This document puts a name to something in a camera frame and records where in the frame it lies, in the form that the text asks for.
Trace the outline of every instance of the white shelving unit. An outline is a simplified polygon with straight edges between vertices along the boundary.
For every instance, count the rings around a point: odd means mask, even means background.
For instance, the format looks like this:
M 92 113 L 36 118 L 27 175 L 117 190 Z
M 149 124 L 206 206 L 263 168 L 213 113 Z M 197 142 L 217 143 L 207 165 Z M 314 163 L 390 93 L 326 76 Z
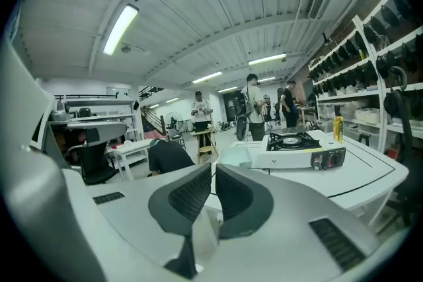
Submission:
M 399 127 L 399 126 L 387 125 L 386 128 L 387 128 L 388 131 L 394 131 L 394 132 L 397 132 L 397 133 L 404 133 L 403 128 Z M 418 137 L 419 139 L 423 139 L 423 130 L 411 128 L 411 135 L 413 137 Z
M 396 42 L 393 42 L 391 45 L 383 48 L 380 51 L 376 51 L 375 47 L 370 44 L 367 39 L 365 38 L 364 32 L 363 32 L 363 27 L 364 24 L 368 24 L 370 21 L 371 17 L 377 17 L 377 18 L 381 18 L 380 15 L 380 10 L 382 5 L 388 6 L 391 9 L 395 9 L 395 7 L 393 6 L 393 0 L 381 0 L 379 2 L 379 4 L 374 8 L 374 10 L 372 10 L 372 12 L 370 12 L 370 14 L 364 19 L 361 20 L 359 17 L 354 17 L 352 22 L 355 25 L 355 29 L 349 33 L 349 35 L 343 39 L 343 41 L 341 41 L 341 43 L 339 43 L 339 45 L 337 45 L 337 47 L 335 47 L 332 51 L 330 51 L 328 54 L 326 54 L 324 57 L 321 58 L 321 60 L 317 63 L 314 63 L 313 66 L 309 65 L 309 69 L 310 71 L 313 70 L 317 65 L 321 64 L 323 60 L 327 59 L 328 57 L 330 57 L 333 52 L 336 52 L 340 46 L 343 46 L 346 41 L 348 39 L 351 39 L 354 34 L 356 32 L 358 32 L 361 37 L 363 38 L 364 44 L 366 46 L 367 49 L 367 54 L 368 57 L 365 58 L 364 60 L 360 60 L 357 63 L 339 71 L 336 72 L 335 74 L 331 74 L 327 77 L 325 77 L 322 80 L 319 81 L 313 81 L 314 85 L 319 85 L 327 80 L 330 80 L 332 78 L 335 78 L 337 76 L 339 76 L 340 74 L 343 74 L 349 70 L 353 70 L 358 66 L 362 66 L 365 65 L 367 62 L 372 62 L 374 68 L 376 69 L 376 59 L 378 56 L 384 56 L 386 53 L 388 53 L 389 51 L 393 52 L 394 55 L 395 54 L 399 54 L 400 50 L 401 50 L 401 46 L 403 44 L 408 45 L 411 49 L 414 49 L 414 40 L 417 37 L 417 35 L 423 34 L 423 26 L 417 28 L 416 30 L 410 32 L 409 34 L 407 34 L 406 36 L 402 37 L 401 39 L 397 40 Z M 337 96 L 329 96 L 329 97 L 325 97 L 322 98 L 320 96 L 320 98 L 317 96 L 317 105 L 319 105 L 320 102 L 324 102 L 325 104 L 329 103 L 329 102 L 334 102 L 336 103 L 337 100 L 340 99 L 345 99 L 345 98 L 358 98 L 358 97 L 366 97 L 366 96 L 378 96 L 379 97 L 379 107 L 380 107 L 380 112 L 381 112 L 381 123 L 378 124 L 374 124 L 374 123 L 367 123 L 361 120 L 357 120 L 357 119 L 346 119 L 344 118 L 344 121 L 346 122 L 352 122 L 352 123 L 357 123 L 359 125 L 366 125 L 366 126 L 370 126 L 370 127 L 376 127 L 379 129 L 379 140 L 378 140 L 378 146 L 377 149 L 380 152 L 383 152 L 385 150 L 385 146 L 386 146 L 386 139 L 387 139 L 387 131 L 392 131 L 395 133 L 403 133 L 403 128 L 399 127 L 399 126 L 395 126 L 395 125 L 390 125 L 388 124 L 388 114 L 386 113 L 386 111 L 383 109 L 383 101 L 385 99 L 385 96 L 387 94 L 387 92 L 389 92 L 391 89 L 387 88 L 385 85 L 385 81 L 380 77 L 379 74 L 378 75 L 378 80 L 377 80 L 377 90 L 372 90 L 372 91 L 361 91 L 361 92 L 357 92 L 357 93 L 352 93 L 352 94 L 344 94 L 344 95 L 337 95 Z M 423 90 L 423 83 L 416 83 L 416 84 L 411 84 L 408 85 L 407 88 L 405 89 L 405 91 L 410 91 L 410 90 Z M 418 137 L 423 139 L 423 130 L 419 130 L 419 129 L 412 129 L 412 135 L 414 137 Z
M 142 139 L 142 126 L 138 126 L 135 119 L 135 111 L 133 109 L 132 104 L 134 100 L 128 98 L 118 99 L 118 98 L 89 98 L 84 97 L 81 95 L 81 98 L 74 98 L 77 95 L 63 95 L 63 100 L 69 104 L 69 107 L 74 108 L 82 108 L 82 107 L 99 107 L 99 106 L 123 106 L 128 107 L 130 113 L 123 113 L 123 114 L 116 114 L 116 110 L 113 109 L 111 112 L 111 108 L 108 108 L 108 114 L 103 114 L 101 116 L 89 116 L 84 118 L 71 118 L 71 122 L 95 122 L 95 121 L 104 121 L 104 120 L 124 120 L 124 119 L 131 119 L 132 121 L 132 128 L 129 128 L 126 131 L 126 135 L 131 135 L 131 138 L 135 141 L 139 141 Z
M 347 119 L 347 118 L 344 118 L 344 121 L 354 122 L 354 123 L 356 123 L 358 125 L 365 125 L 365 126 L 370 126 L 370 127 L 375 127 L 375 128 L 380 128 L 381 127 L 381 124 L 380 123 L 369 123 L 369 122 L 366 122 L 366 121 L 363 121 L 363 120 L 357 120 L 357 119 Z
M 342 95 L 334 95 L 334 96 L 328 96 L 327 98 L 319 98 L 319 101 L 329 101 L 329 100 L 340 100 L 345 98 L 357 98 L 359 96 L 371 96 L 371 95 L 378 95 L 378 90 L 361 90 L 357 93 L 351 93 L 351 94 L 342 94 Z
M 85 118 L 72 118 L 71 122 L 76 121 L 99 121 L 99 120 L 119 120 L 119 119 L 126 119 L 132 118 L 135 114 L 109 114 L 105 116 L 87 116 Z

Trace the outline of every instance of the yellow bottle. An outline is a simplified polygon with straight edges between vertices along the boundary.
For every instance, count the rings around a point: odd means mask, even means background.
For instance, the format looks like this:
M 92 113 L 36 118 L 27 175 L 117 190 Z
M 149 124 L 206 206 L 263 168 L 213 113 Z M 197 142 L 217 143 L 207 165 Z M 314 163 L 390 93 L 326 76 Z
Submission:
M 333 118 L 333 138 L 339 143 L 344 139 L 344 118 L 341 116 L 341 107 L 335 106 L 335 117 Z

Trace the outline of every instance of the man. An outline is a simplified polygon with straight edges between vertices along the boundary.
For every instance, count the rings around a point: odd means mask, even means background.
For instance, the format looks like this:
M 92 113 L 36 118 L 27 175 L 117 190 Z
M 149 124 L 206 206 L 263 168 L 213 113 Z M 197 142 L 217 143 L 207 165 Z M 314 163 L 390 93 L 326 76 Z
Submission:
M 191 116 L 194 116 L 194 130 L 203 131 L 207 129 L 209 124 L 212 124 L 213 110 L 210 108 L 208 100 L 203 99 L 203 94 L 197 90 L 194 104 L 192 105 Z M 206 146 L 210 146 L 209 135 L 200 135 L 200 148 L 204 146 L 204 139 L 206 139 Z
M 292 99 L 292 91 L 296 84 L 297 83 L 294 80 L 289 80 L 280 98 L 282 113 L 286 119 L 286 127 L 295 127 L 297 125 L 297 114 L 295 112 Z
M 261 114 L 264 105 L 263 96 L 257 87 L 258 79 L 255 74 L 249 74 L 247 85 L 242 89 L 245 105 L 247 107 L 246 116 L 253 141 L 262 141 L 264 137 L 264 118 Z
M 163 139 L 154 139 L 150 142 L 148 164 L 151 172 L 149 176 L 194 166 L 194 162 L 179 143 Z

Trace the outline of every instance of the wooden table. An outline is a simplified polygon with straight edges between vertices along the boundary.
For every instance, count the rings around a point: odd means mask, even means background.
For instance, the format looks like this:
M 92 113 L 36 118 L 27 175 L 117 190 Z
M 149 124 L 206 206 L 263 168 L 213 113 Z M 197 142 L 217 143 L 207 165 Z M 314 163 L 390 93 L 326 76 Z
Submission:
M 216 132 L 216 129 L 213 127 L 213 128 L 205 129 L 203 131 L 194 131 L 191 133 L 191 135 L 196 135 L 198 140 L 198 151 L 197 151 L 198 164 L 200 164 L 200 156 L 202 153 L 214 152 L 217 156 L 219 156 L 219 153 L 217 152 L 217 149 L 212 140 L 212 133 L 215 133 L 215 132 Z M 203 139 L 203 145 L 206 144 L 206 138 L 208 138 L 210 140 L 211 146 L 200 147 L 200 138 Z
M 305 116 L 304 116 L 304 112 L 306 111 L 311 111 L 311 113 L 313 114 L 313 116 L 315 117 L 315 121 L 316 121 L 316 115 L 314 113 L 314 107 L 304 107 L 304 106 L 300 106 L 297 108 L 298 110 L 301 110 L 301 115 L 303 116 L 303 127 L 305 128 Z

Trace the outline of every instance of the gray chair backrest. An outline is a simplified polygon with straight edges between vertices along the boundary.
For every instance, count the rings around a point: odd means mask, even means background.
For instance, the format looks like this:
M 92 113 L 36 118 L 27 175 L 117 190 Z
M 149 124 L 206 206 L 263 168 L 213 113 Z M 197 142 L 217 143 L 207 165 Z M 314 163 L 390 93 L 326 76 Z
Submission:
M 168 135 L 169 137 L 174 137 L 175 135 L 179 135 L 179 132 L 178 132 L 175 128 L 170 128 L 170 129 L 167 131 L 167 135 Z

